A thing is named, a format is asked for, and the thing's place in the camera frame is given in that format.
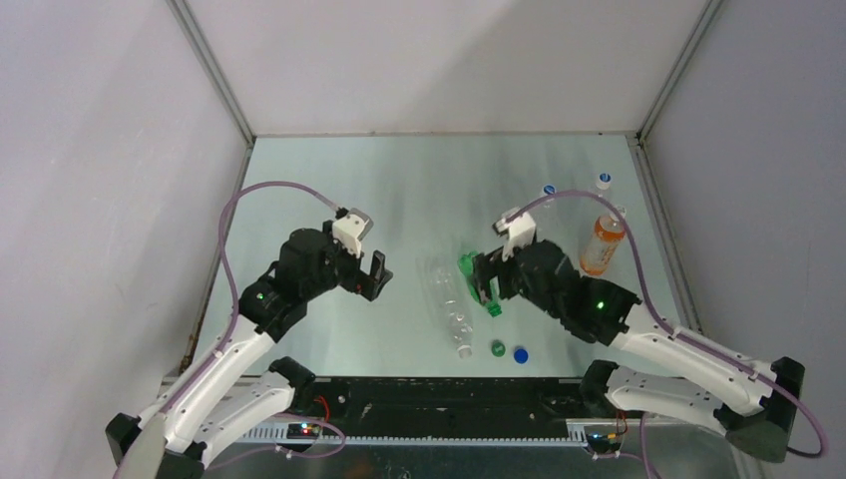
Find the small bottle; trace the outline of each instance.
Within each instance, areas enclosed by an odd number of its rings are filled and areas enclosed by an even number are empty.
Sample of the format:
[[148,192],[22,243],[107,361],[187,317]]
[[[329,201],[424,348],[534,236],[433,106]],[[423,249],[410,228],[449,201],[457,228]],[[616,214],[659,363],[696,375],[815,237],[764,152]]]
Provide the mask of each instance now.
[[430,274],[436,306],[447,321],[458,356],[462,359],[470,357],[473,353],[473,321],[463,300],[464,278],[459,274],[458,266],[440,260],[432,263]]
[[591,193],[602,197],[605,200],[611,200],[611,175],[608,173],[600,173],[597,176],[596,182],[591,186]]
[[618,219],[626,217],[626,208],[615,206],[616,213],[601,215],[594,223],[594,233],[588,245],[579,257],[582,271],[591,276],[599,276],[608,269],[614,251],[626,237],[626,230]]
[[[540,198],[548,197],[555,192],[556,188],[554,185],[544,185],[544,187],[541,188]],[[538,233],[548,233],[553,229],[553,225],[556,221],[555,208],[553,208],[554,202],[555,201],[552,200],[544,202],[539,208],[533,209],[530,213],[532,219],[535,220],[535,230],[537,230]]]
[[[611,200],[611,175],[608,173],[600,173],[594,177],[594,182],[587,188],[588,192],[597,195],[607,201]],[[579,238],[578,249],[583,248],[586,244],[584,239],[589,238],[588,230],[594,226],[594,222],[599,215],[605,213],[608,209],[600,205],[597,201],[588,198],[579,198],[577,202],[573,202],[573,206],[569,207],[568,222],[569,228]]]

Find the orange juice bottle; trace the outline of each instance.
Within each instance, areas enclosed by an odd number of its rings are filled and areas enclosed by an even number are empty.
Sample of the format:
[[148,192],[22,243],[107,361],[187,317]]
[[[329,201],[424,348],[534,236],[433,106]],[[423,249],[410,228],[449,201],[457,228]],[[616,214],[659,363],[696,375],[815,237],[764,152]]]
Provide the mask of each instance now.
[[619,205],[615,208],[616,213],[608,213],[597,218],[597,222],[594,223],[594,234],[579,257],[582,271],[591,276],[599,276],[606,272],[614,251],[617,250],[620,241],[626,237],[626,230],[618,219],[618,215],[622,218],[626,217],[626,209]]

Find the plastic bottle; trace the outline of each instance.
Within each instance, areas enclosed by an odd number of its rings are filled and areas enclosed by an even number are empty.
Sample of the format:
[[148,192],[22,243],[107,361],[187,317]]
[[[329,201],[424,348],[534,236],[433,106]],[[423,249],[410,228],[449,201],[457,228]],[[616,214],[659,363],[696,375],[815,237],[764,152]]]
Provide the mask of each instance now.
[[447,327],[456,344],[459,357],[470,357],[473,353],[473,321],[463,294],[466,294],[464,277],[455,263],[433,261],[430,270],[432,294],[440,315],[447,321]]
[[621,225],[618,215],[626,217],[626,209],[615,206],[617,213],[601,215],[594,223],[594,233],[588,245],[579,257],[582,271],[591,276],[599,276],[608,269],[614,251],[626,237],[626,231]]
[[[540,198],[547,197],[555,192],[555,185],[544,185],[541,188]],[[535,229],[538,233],[543,232],[546,234],[553,229],[556,220],[556,213],[553,208],[554,203],[554,201],[545,202],[540,208],[535,208],[530,213],[532,219],[535,220]]]
[[[600,173],[597,175],[597,180],[591,186],[590,189],[591,193],[594,195],[598,195],[605,200],[611,200],[611,175],[608,173]],[[591,202],[592,205],[597,205],[597,202]]]

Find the gray wall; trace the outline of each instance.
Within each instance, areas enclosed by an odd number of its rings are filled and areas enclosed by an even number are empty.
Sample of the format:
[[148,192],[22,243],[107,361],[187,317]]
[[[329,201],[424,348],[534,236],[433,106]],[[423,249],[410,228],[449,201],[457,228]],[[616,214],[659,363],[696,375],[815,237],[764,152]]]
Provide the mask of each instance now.
[[[647,153],[706,327],[807,367],[831,454],[774,476],[844,477],[846,2],[726,2]],[[803,418],[793,439],[817,448]]]
[[0,3],[0,477],[112,476],[243,149],[164,0]]

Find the bottle cap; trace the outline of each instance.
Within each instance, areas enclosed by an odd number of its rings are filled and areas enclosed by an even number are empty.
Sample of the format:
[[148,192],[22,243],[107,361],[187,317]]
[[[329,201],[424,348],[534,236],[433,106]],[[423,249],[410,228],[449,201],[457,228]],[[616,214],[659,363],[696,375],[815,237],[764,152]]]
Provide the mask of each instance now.
[[600,190],[607,190],[611,187],[611,175],[608,173],[600,173],[597,177],[597,188]]
[[505,355],[505,344],[502,343],[499,339],[495,340],[491,343],[491,352],[497,356],[502,357]]
[[620,220],[619,218],[617,218],[618,214],[621,218],[626,217],[626,207],[624,207],[623,205],[614,205],[614,208],[616,209],[616,211],[610,213],[612,220],[618,222]]
[[526,361],[529,360],[529,351],[523,347],[517,347],[514,350],[514,360],[517,361],[518,364],[526,364]]

